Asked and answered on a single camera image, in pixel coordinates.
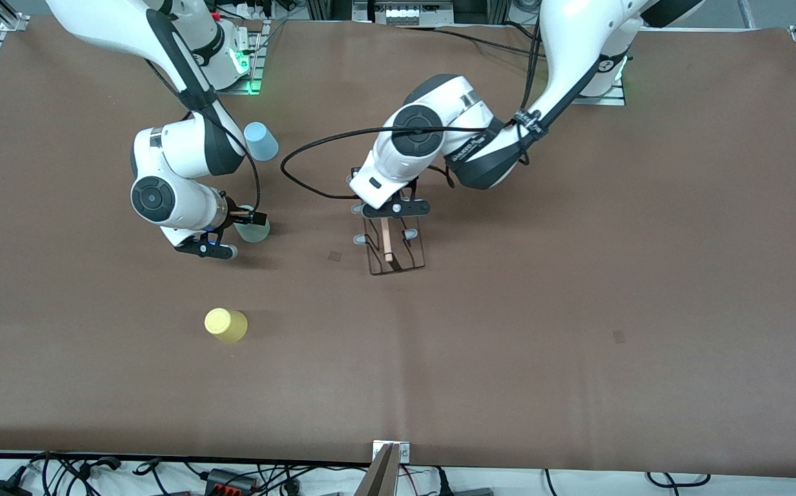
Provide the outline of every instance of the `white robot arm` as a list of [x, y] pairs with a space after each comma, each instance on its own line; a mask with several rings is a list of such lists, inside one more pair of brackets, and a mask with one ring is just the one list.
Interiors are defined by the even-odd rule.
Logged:
[[228, 87], [247, 74], [248, 54], [244, 53], [240, 42], [244, 28], [238, 28], [227, 19], [213, 19], [203, 0], [144, 0], [144, 3], [171, 20], [216, 90]]
[[386, 126], [486, 128], [484, 132], [380, 132], [350, 187], [380, 208], [415, 179], [438, 153], [462, 185], [488, 189], [514, 169], [556, 117], [580, 95], [605, 93], [646, 19], [663, 26], [691, 14], [703, 0], [543, 0], [540, 25], [548, 85], [505, 126], [463, 76], [440, 74], [415, 89]]
[[[132, 205], [139, 216], [162, 229], [175, 250], [234, 257], [235, 247], [220, 244], [224, 229], [232, 223], [263, 224], [266, 216], [237, 208], [222, 192], [194, 181], [234, 173], [244, 152], [233, 137], [242, 133], [175, 26], [142, 0], [48, 3], [71, 34], [98, 47], [144, 57], [171, 79], [178, 100], [193, 111], [193, 118], [138, 132], [130, 154], [136, 176]], [[209, 233], [216, 235], [213, 242]]]

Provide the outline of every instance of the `floor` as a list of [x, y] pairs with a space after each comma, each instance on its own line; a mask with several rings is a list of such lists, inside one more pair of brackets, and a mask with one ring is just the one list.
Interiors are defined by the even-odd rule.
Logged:
[[[786, 2], [785, 0], [748, 0], [753, 12], [753, 19], [758, 28], [771, 28], [779, 26], [785, 28], [796, 22], [796, 1]], [[30, 15], [48, 12], [43, 0], [11, 0], [11, 4], [20, 12]], [[520, 13], [515, 19], [526, 19], [528, 16]], [[708, 0], [706, 4], [691, 16], [690, 19], [680, 23], [688, 28], [743, 28], [744, 22], [738, 10], [737, 0]], [[0, 478], [7, 478], [14, 470], [14, 462], [0, 462]], [[311, 477], [307, 480], [308, 488], [313, 490], [310, 494], [324, 494], [332, 490], [341, 490], [344, 493], [351, 493], [357, 484], [358, 477], [334, 477], [326, 473], [320, 474], [322, 478]], [[455, 477], [456, 489], [471, 489], [474, 487], [490, 486], [496, 489], [496, 493], [511, 494], [542, 494], [545, 490], [542, 481], [541, 471], [489, 471], [489, 470], [455, 470], [452, 475]], [[554, 485], [556, 492], [561, 494], [593, 494], [593, 493], [613, 493], [613, 494], [666, 494], [665, 490], [658, 490], [642, 478], [641, 474], [631, 473], [594, 473], [580, 471], [556, 471], [553, 472], [555, 478]], [[437, 489], [434, 486], [436, 477], [427, 473], [419, 476], [417, 481], [424, 490]], [[142, 480], [137, 477], [124, 476], [119, 480], [127, 484], [122, 493], [157, 493], [156, 486], [152, 480]], [[178, 489], [188, 487], [193, 478], [187, 478], [187, 474], [181, 475], [180, 468], [173, 468], [166, 471], [164, 476], [166, 486]], [[408, 487], [400, 487], [401, 494], [411, 494]], [[758, 477], [722, 477], [717, 479], [707, 488], [707, 494], [731, 494], [738, 492], [757, 493], [757, 494], [796, 494], [796, 480], [791, 479], [764, 479]], [[35, 494], [41, 493], [39, 488], [32, 489]]]

